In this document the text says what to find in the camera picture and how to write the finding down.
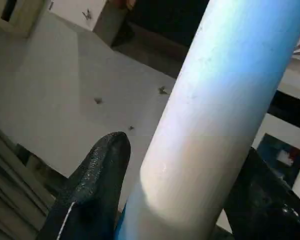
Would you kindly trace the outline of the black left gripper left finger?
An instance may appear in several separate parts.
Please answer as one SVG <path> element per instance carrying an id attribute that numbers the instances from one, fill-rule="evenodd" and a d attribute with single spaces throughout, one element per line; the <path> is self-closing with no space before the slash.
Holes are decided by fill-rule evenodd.
<path id="1" fill-rule="evenodd" d="M 131 144 L 124 132 L 100 138 L 65 182 L 36 239 L 114 239 L 130 156 Z"/>

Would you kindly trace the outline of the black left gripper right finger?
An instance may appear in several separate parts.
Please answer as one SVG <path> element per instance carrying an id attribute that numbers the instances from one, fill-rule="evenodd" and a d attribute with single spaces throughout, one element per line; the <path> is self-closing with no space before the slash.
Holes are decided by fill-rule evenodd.
<path id="1" fill-rule="evenodd" d="M 300 240 L 300 199 L 254 148 L 224 205 L 236 240 Z"/>

